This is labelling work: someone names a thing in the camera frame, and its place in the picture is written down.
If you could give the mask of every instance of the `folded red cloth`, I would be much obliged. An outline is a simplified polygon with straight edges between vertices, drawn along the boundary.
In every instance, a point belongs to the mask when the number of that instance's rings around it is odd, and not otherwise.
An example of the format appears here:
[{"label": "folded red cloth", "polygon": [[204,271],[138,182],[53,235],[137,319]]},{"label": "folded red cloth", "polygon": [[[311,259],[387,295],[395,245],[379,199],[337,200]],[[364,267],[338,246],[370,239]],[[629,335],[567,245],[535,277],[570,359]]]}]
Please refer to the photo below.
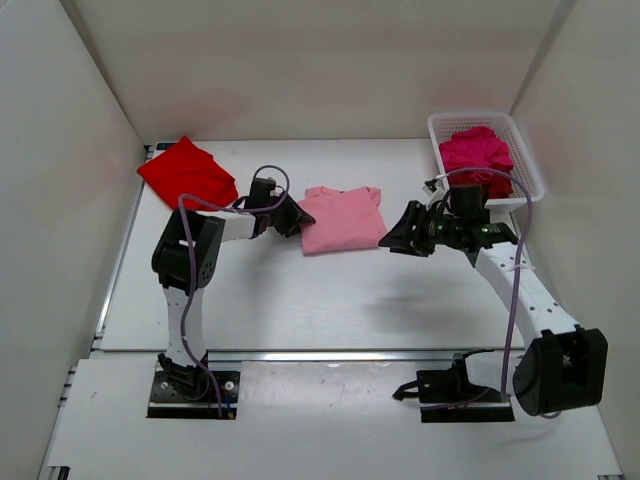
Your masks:
[{"label": "folded red cloth", "polygon": [[[178,207],[178,197],[183,193],[221,207],[238,198],[235,178],[187,137],[138,168],[138,174],[172,209]],[[189,199],[184,205],[190,210],[214,210]]]},{"label": "folded red cloth", "polygon": [[[489,167],[510,174],[513,169],[509,146],[489,127],[473,127],[453,134],[450,141],[440,144],[440,155],[447,172],[465,167]],[[508,179],[489,172],[460,173],[449,177],[450,185],[469,183],[488,185],[489,198],[508,198],[513,193]]]}]

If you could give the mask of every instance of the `white plastic basket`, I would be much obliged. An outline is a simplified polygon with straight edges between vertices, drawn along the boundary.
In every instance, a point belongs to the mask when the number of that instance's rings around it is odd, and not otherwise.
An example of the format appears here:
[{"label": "white plastic basket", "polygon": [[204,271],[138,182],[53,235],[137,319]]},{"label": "white plastic basket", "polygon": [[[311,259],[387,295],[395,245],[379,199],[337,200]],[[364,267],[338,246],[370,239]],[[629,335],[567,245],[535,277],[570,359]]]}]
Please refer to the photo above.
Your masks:
[{"label": "white plastic basket", "polygon": [[[515,122],[510,115],[499,112],[462,112],[438,113],[427,120],[431,143],[436,154],[438,169],[445,173],[440,155],[440,144],[451,140],[454,133],[464,132],[473,127],[485,126],[491,128],[498,138],[509,145],[509,154],[513,160],[511,175],[520,180],[531,194],[531,199],[537,202],[544,196],[544,187],[540,174],[536,168],[524,141],[518,132]],[[444,180],[445,189],[449,189],[449,182]],[[522,205],[527,200],[520,188],[513,185],[513,193],[509,198],[490,199],[487,207],[492,212],[508,213]]]}]

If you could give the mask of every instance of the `white wall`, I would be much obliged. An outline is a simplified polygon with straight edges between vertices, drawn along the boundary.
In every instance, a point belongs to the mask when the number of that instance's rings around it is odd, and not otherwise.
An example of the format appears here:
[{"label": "white wall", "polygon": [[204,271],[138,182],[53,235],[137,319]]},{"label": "white wall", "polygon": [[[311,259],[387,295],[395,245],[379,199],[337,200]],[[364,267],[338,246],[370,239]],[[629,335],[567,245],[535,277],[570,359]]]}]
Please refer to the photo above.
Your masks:
[{"label": "white wall", "polygon": [[58,2],[0,7],[0,478],[35,478],[143,149]]},{"label": "white wall", "polygon": [[558,0],[75,3],[153,142],[423,137],[436,111],[509,111]]},{"label": "white wall", "polygon": [[568,310],[609,340],[601,411],[640,478],[640,2],[578,2],[515,110],[548,184],[529,247]]}]

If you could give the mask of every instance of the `folded pink t-shirt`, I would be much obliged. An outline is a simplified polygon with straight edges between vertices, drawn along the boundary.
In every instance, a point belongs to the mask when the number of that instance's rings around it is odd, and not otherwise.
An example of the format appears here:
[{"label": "folded pink t-shirt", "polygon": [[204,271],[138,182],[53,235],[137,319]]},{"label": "folded pink t-shirt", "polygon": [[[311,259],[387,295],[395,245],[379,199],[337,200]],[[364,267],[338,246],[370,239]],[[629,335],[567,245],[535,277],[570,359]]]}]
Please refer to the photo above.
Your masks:
[{"label": "folded pink t-shirt", "polygon": [[378,211],[380,189],[361,187],[340,192],[327,187],[306,191],[299,203],[316,223],[302,225],[302,252],[339,252],[375,248],[387,234]]}]

